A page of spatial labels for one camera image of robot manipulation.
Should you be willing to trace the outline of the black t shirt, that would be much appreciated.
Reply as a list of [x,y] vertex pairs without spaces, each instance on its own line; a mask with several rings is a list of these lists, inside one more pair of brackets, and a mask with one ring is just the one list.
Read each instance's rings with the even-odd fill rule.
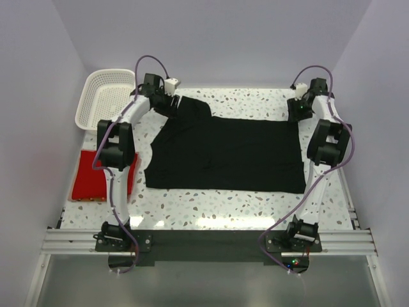
[[304,193],[297,123],[221,118],[188,97],[177,112],[151,143],[147,187]]

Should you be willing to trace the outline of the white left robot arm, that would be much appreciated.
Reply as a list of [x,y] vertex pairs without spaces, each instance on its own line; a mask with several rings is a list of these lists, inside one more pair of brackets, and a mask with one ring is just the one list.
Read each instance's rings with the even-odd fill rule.
[[119,228],[112,232],[109,240],[118,251],[125,251],[132,245],[132,235],[126,224],[130,220],[128,174],[135,160],[134,126],[151,110],[174,118],[180,100],[175,92],[180,84],[181,81],[174,77],[163,79],[159,75],[146,74],[144,82],[130,94],[125,107],[112,119],[98,122],[97,151],[92,167],[105,175],[111,215],[103,229]]

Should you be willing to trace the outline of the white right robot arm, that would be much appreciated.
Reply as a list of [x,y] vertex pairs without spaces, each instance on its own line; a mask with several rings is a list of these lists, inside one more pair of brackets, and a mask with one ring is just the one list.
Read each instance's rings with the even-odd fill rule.
[[288,249],[300,251],[318,241],[321,202],[334,170],[341,165],[351,126],[343,123],[325,79],[315,78],[310,85],[292,84],[295,96],[287,101],[288,121],[300,122],[317,117],[318,122],[307,146],[309,174],[299,207],[289,223],[284,242]]

